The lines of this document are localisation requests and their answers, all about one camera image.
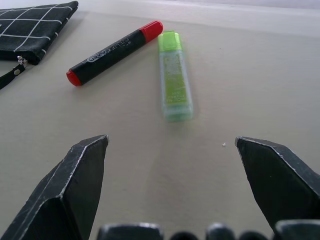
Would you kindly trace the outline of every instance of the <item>black pouch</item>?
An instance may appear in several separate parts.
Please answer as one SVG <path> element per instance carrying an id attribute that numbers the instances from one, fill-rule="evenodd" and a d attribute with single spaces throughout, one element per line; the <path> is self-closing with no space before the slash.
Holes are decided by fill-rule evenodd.
<path id="1" fill-rule="evenodd" d="M 25 70 L 37 65 L 61 29 L 78 9 L 78 2 L 0 9 L 0 60 L 19 65 L 0 77 L 0 89 Z"/>

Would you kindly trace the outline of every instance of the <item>marker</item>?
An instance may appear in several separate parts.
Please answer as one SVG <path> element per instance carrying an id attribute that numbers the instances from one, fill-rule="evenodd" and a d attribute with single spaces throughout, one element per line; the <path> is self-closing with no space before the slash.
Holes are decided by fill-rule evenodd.
<path id="1" fill-rule="evenodd" d="M 155 39 L 163 29 L 160 21 L 152 21 L 73 66 L 66 76 L 73 85 L 81 86 Z"/>

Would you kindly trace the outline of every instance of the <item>green highlighter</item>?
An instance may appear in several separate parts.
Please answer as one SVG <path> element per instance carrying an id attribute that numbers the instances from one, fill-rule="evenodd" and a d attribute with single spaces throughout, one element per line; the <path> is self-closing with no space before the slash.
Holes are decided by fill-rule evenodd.
<path id="1" fill-rule="evenodd" d="M 161 104 L 167 121 L 184 121 L 193 117 L 194 108 L 180 36 L 165 31 L 158 36 Z"/>

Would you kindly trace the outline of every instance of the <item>wrist strap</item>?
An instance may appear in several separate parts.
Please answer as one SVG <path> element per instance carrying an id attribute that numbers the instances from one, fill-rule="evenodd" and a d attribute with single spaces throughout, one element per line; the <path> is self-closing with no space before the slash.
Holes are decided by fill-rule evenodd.
<path id="1" fill-rule="evenodd" d="M 24 72 L 25 69 L 26 68 L 23 64 L 19 64 L 7 74 L 0 76 L 0 89 L 3 89 L 5 86 L 11 83 L 16 78 L 16 76 Z"/>

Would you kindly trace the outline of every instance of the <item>white table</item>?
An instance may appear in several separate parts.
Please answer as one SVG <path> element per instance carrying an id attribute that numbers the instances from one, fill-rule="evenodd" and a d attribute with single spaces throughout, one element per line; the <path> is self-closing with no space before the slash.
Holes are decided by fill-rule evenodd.
<path id="1" fill-rule="evenodd" d="M 156 41 L 83 87 L 66 78 L 70 67 L 152 20 L 181 35 L 192 121 L 163 119 Z M 203 239 L 212 222 L 269 236 L 234 139 L 284 144 L 320 170 L 319 20 L 308 9 L 80 2 L 42 62 L 0 91 L 0 234 L 73 144 L 108 134 L 91 240 L 105 223 L 132 222 L 158 223 L 167 237 L 190 230 Z M 15 64 L 1 61 L 0 74 Z"/>

